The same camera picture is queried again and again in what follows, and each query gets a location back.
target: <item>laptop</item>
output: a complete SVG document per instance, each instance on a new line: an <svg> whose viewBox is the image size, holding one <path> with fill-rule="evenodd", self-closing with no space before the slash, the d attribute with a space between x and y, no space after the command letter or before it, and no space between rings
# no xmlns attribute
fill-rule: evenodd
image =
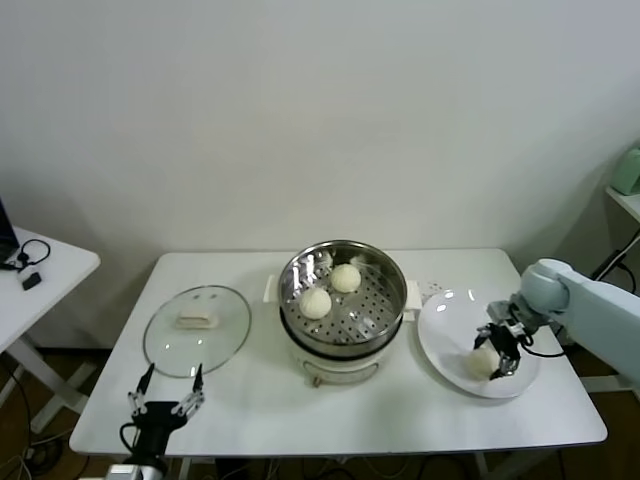
<svg viewBox="0 0 640 480"><path fill-rule="evenodd" d="M7 261L18 248L20 248L20 244L0 199L0 263Z"/></svg>

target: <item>stainless steel steamer basket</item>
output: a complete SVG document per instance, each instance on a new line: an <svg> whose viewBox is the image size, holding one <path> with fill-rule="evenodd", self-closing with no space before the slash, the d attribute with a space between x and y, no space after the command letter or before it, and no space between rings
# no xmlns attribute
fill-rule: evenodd
<svg viewBox="0 0 640 480"><path fill-rule="evenodd" d="M340 293L329 279L334 267L351 263L362 282L353 293ZM320 320L300 312L299 296L322 287L331 311ZM306 248L286 265L278 286L280 317L289 336L310 353L333 360L354 360L385 347L402 323L407 284L398 265L375 247L331 240Z"/></svg>

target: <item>glass lid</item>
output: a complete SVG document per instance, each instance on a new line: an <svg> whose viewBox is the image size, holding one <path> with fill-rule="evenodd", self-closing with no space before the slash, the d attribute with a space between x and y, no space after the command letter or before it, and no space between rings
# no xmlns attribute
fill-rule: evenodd
<svg viewBox="0 0 640 480"><path fill-rule="evenodd" d="M192 288L153 315L144 332L144 355L171 377L192 377L201 363L208 373L242 347L250 326L251 309L239 292L221 285Z"/></svg>

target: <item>floor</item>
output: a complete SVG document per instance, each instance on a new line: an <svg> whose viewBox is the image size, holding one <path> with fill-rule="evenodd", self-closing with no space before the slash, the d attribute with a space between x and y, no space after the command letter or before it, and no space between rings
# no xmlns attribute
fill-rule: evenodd
<svg viewBox="0 0 640 480"><path fill-rule="evenodd" d="M102 352L90 355L46 354L47 362L61 375L68 377L83 361L91 361L102 367L107 356ZM609 368L584 351L573 353L570 359L580 375L606 375ZM2 355L4 364L12 366L11 359ZM0 385L8 376L0 367ZM97 381L98 373L82 389L90 393ZM50 393L28 373L22 377L29 406L37 412L50 397ZM563 449L538 464L521 480L584 480L584 479L640 479L640 402L631 393L602 393L592 395L598 411L609 429L609 438L600 445ZM37 438L44 438L69 430L78 416L70 411L60 413L48 429ZM112 463L109 458L84 457L73 453L68 447L68 435L62 442L63 452L58 463L38 478L43 480L74 480L82 477L103 477ZM17 480L18 470L9 475L17 462L2 464L22 452L27 442L26 415L22 397L14 389L6 403L0 408L0 480ZM495 465L508 453L487 455L489 467ZM176 473L179 461L172 462L171 472ZM364 479L417 479L422 468L422 479L466 480L478 478L475 462L471 455L449 456L393 456L369 459L351 459L346 464L322 458L255 459L248 463L229 460L221 465L226 472L242 467L229 480L364 480ZM217 478L213 465L195 465L190 471L192 480L213 480Z"/></svg>

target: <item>green object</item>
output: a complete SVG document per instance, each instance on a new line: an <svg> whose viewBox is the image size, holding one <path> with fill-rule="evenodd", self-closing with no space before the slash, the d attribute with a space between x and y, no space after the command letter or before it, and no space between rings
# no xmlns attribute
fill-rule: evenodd
<svg viewBox="0 0 640 480"><path fill-rule="evenodd" d="M640 148L633 148L622 157L611 186L623 195L640 193Z"/></svg>

